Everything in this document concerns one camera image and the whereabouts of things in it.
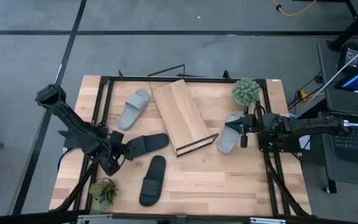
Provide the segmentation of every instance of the white cable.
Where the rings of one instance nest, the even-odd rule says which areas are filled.
[[[341,72],[342,70],[344,70],[350,63],[352,63],[353,60],[356,59],[357,57],[358,57],[358,54],[357,54],[355,57],[353,57],[352,60],[350,60],[347,64],[345,64],[345,66],[343,66],[343,67],[327,82],[327,84],[325,84],[316,94],[314,94],[314,96],[306,103],[306,105],[305,105],[305,107],[304,107],[303,109],[305,109],[306,106],[308,106],[308,104],[310,103],[310,101],[311,101],[312,99],[314,99],[319,93],[321,93],[321,91],[322,91],[323,89],[325,89],[325,88],[334,80],[334,78],[337,77],[337,76],[340,74],[340,72]]]

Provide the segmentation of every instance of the green plant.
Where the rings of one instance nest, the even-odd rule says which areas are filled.
[[[89,193],[99,202],[100,208],[96,211],[91,211],[92,214],[101,214],[108,207],[112,206],[114,198],[117,196],[116,186],[114,182],[103,178],[92,184],[89,188]]]
[[[259,101],[259,84],[250,78],[241,78],[236,81],[232,91],[236,103],[241,106],[249,106],[251,103]]]

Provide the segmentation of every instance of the gray slipper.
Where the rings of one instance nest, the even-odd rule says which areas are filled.
[[[241,116],[242,116],[241,111],[234,112],[233,114],[230,115],[229,119],[226,122],[235,121],[239,119]],[[237,131],[225,126],[223,128],[223,133],[218,143],[219,151],[223,153],[231,152],[234,149],[234,145],[236,144],[236,142],[239,140],[240,137],[241,135]]]
[[[118,118],[118,128],[128,130],[134,125],[139,115],[149,103],[149,93],[146,90],[136,90],[135,94],[125,102],[125,109]]]

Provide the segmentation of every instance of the wooden board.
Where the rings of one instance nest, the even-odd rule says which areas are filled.
[[[208,131],[184,80],[154,88],[152,93],[177,156],[212,143],[213,138],[205,139]]]
[[[90,121],[94,101],[98,92],[100,76],[85,76],[78,95],[75,111]],[[156,88],[162,82],[114,82],[108,126],[110,131],[118,130],[117,118],[123,112],[125,100],[139,88],[149,90],[150,103],[134,126],[123,131],[124,142],[143,134],[167,133],[150,87]],[[187,83],[188,91],[200,111],[208,133],[222,133],[229,115],[240,111],[231,98],[233,84],[230,83]],[[281,82],[267,80],[268,95],[273,112],[288,116],[287,104]],[[99,119],[103,111],[100,108]],[[257,136],[249,134],[248,147],[242,149],[239,142],[230,154],[217,149],[218,139],[209,146],[187,155],[176,157],[172,144],[151,154],[126,161],[112,179],[118,186],[117,198],[108,213],[144,213],[188,215],[232,215],[271,216],[269,188],[263,155],[259,152]],[[153,156],[161,155],[167,160],[167,169],[160,200],[151,207],[139,205],[139,193]],[[310,212],[302,169],[291,154],[280,153],[285,183],[297,202]],[[60,166],[50,208],[58,207],[70,193],[80,175],[83,154],[74,150],[67,154]],[[106,174],[99,168],[98,179]],[[282,201],[276,190],[279,210]],[[80,208],[85,207],[86,192],[83,192]],[[98,208],[93,201],[92,209]]]

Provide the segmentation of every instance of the slide sandal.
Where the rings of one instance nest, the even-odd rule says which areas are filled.
[[[131,161],[136,157],[161,149],[168,144],[169,138],[165,133],[139,136],[126,144],[127,153],[125,158]]]
[[[242,116],[242,112],[234,112],[230,115],[229,119],[226,122],[235,121]],[[218,149],[223,153],[230,153],[234,149],[234,145],[241,137],[237,131],[225,126],[223,128],[223,133],[219,139]]]
[[[143,178],[142,189],[140,190],[139,203],[142,206],[152,206],[160,199],[164,172],[164,157],[154,156],[150,162],[147,174]]]
[[[149,103],[149,93],[146,90],[136,90],[135,94],[125,102],[125,109],[118,118],[118,128],[127,131],[134,125],[139,115]]]

